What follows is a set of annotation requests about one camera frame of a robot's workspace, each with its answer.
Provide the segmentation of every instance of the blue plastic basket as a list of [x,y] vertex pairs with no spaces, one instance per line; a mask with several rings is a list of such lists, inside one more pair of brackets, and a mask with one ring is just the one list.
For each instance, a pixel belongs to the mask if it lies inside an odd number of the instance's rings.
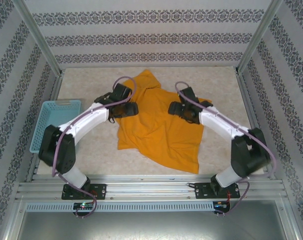
[[33,133],[29,151],[37,154],[41,148],[45,128],[58,127],[77,117],[81,112],[80,100],[57,100],[43,102]]

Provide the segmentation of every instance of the enclosure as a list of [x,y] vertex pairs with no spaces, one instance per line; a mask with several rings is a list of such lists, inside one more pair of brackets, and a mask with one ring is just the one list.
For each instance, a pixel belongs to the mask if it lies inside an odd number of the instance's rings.
[[[44,101],[85,110],[146,69],[263,131],[277,170],[250,178],[234,213],[217,217],[188,186],[230,164],[230,142],[208,127],[190,173],[118,150],[119,125],[98,125],[76,165],[106,194],[83,220],[29,151]],[[0,0],[0,239],[65,238],[303,239],[303,0]]]

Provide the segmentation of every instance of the orange cloth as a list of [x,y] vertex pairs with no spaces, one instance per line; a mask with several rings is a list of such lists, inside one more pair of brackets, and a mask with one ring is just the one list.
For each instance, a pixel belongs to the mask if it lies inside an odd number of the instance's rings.
[[[134,79],[137,90],[132,101],[138,104],[139,114],[116,119],[119,123],[118,149],[135,148],[163,166],[197,174],[204,127],[168,114],[171,102],[180,101],[178,94],[161,89],[161,84],[149,70]],[[134,89],[131,80],[124,85]]]

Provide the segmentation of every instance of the aluminum frame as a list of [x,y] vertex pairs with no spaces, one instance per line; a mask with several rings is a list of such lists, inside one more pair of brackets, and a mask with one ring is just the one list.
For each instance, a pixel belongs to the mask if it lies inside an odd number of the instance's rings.
[[[34,203],[43,203],[45,206],[52,203],[74,203],[81,201],[62,200],[61,194],[64,182],[59,178],[38,176],[32,182],[22,182],[18,186],[14,205],[9,216],[2,240],[16,240],[22,227],[24,215],[28,206]],[[90,175],[94,184],[107,184],[106,199],[99,200],[98,204],[211,204],[219,199],[196,199],[195,192],[188,187],[188,183],[209,182],[207,175]],[[287,192],[282,180],[250,179],[251,187],[243,201],[273,200],[276,203],[282,227],[288,240],[301,240],[299,228],[288,200]],[[244,192],[246,184],[239,185],[240,194]],[[119,212],[117,208],[105,209],[105,212]]]

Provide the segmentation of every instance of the metal bar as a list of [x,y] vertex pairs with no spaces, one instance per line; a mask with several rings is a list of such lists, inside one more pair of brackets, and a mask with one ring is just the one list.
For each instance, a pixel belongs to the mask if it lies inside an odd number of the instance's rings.
[[38,158],[38,155],[34,154],[33,158],[32,158],[32,161],[31,161],[31,165],[30,165],[30,169],[29,169],[29,172],[28,172],[28,175],[27,175],[26,182],[31,182],[33,180],[33,175],[34,175],[34,172],[35,172],[37,158]]
[[242,96],[242,101],[245,105],[250,127],[257,128],[259,125],[258,125],[256,116],[255,116],[254,108],[253,108],[251,100],[250,100],[250,96],[249,96],[247,88],[245,86],[243,76],[241,74],[236,73],[236,78],[238,81],[240,94]]
[[[94,178],[92,183],[107,184],[106,200],[137,201],[197,201],[195,192],[188,183],[209,182],[209,178],[201,176],[105,176]],[[284,184],[281,180],[253,179],[246,200],[277,200],[286,198]],[[43,182],[20,183],[15,199],[27,202],[59,202],[64,183],[61,180],[43,180]],[[240,193],[246,189],[246,184],[239,184]],[[208,199],[218,201],[225,199]]]
[[279,199],[275,203],[286,238],[288,240],[302,240],[303,238],[289,200]]
[[9,220],[6,223],[2,240],[17,240],[22,227],[27,203],[24,201],[14,202],[10,212]]
[[[70,213],[73,211],[73,202],[30,202],[26,212],[29,213]],[[100,202],[95,212],[202,212],[214,211],[212,201],[198,202]]]
[[53,93],[51,95],[50,100],[54,101],[54,100],[58,99],[58,95],[60,93],[60,89],[61,89],[61,86],[62,86],[64,75],[65,75],[65,70],[62,70],[61,74],[60,74],[60,77],[57,79],[57,81],[55,83]]
[[[201,182],[210,182],[212,175],[207,174],[186,174],[186,175],[97,175],[97,174],[88,174],[87,177],[90,178],[92,183],[148,183],[148,182],[188,182],[188,183],[201,183]],[[251,183],[269,183],[269,178],[251,178],[249,180]],[[59,177],[51,177],[51,175],[36,175],[32,183],[44,183],[52,182],[61,183],[62,180]],[[282,183],[282,180],[273,180],[273,183]]]
[[251,59],[257,45],[262,40],[262,37],[264,33],[266,32],[269,24],[271,23],[272,19],[274,18],[274,15],[278,11],[279,7],[283,3],[283,0],[272,0],[269,4],[264,16],[262,17],[258,28],[256,29],[254,35],[252,36],[248,47],[246,48],[245,52],[243,53],[239,64],[237,66],[237,72],[242,73],[244,69],[246,68],[247,63]]
[[38,44],[41,52],[44,54],[45,58],[47,59],[47,62],[49,63],[52,71],[55,73],[56,76],[59,76],[61,73],[61,68],[59,67],[58,62],[56,61],[56,58],[54,54],[52,53],[50,47],[48,46],[41,30],[37,26],[37,23],[35,22],[33,15],[29,11],[26,3],[24,0],[13,0],[12,1],[16,9],[18,10],[21,18],[25,22],[26,26],[28,27],[31,35],[33,36],[34,40]]

